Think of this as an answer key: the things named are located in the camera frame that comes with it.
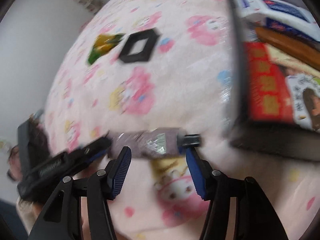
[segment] white wall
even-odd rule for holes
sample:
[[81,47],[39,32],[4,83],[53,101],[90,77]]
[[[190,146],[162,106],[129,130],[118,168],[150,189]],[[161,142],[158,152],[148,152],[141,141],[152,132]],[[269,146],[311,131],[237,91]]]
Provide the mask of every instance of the white wall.
[[[15,0],[0,23],[0,137],[17,143],[17,127],[43,107],[64,55],[92,14],[74,0]],[[0,198],[15,202],[0,156]]]

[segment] green and yellow object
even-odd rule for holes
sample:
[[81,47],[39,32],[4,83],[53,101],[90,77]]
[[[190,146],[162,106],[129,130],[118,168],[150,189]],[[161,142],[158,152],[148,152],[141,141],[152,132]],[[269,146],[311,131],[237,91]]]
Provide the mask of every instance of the green and yellow object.
[[92,47],[92,50],[88,57],[89,65],[92,65],[98,58],[107,54],[115,46],[119,44],[122,40],[124,33],[110,35],[110,34],[100,34]]

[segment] plastic wrap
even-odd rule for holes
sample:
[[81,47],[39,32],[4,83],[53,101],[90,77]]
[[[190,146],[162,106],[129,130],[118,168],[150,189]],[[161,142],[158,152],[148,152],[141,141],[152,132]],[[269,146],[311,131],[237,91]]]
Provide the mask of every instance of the plastic wrap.
[[117,158],[123,146],[131,149],[133,158],[165,158],[183,153],[183,146],[199,146],[200,136],[185,135],[180,128],[158,128],[153,131],[108,133],[112,140],[109,157]]

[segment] brown stick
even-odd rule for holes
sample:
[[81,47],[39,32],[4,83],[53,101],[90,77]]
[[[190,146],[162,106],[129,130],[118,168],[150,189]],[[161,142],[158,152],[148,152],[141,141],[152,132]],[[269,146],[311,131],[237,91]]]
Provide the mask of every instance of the brown stick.
[[256,27],[259,40],[271,44],[320,71],[320,52],[301,41],[263,27]]

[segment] pink blanket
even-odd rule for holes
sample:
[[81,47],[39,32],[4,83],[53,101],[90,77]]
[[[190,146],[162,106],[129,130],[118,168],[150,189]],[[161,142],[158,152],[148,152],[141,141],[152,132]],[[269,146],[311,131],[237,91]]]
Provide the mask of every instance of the pink blanket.
[[[117,60],[128,35],[149,28],[161,33],[150,61]],[[89,66],[100,33],[126,36]],[[220,84],[233,64],[232,42],[226,0],[111,0],[80,34],[52,85],[45,117],[52,151],[73,150],[108,130],[201,133],[202,156],[228,176],[253,176],[289,239],[299,239],[320,207],[320,166],[228,146]],[[109,203],[115,228],[138,240],[198,239],[207,205],[183,158],[132,160],[121,194]]]

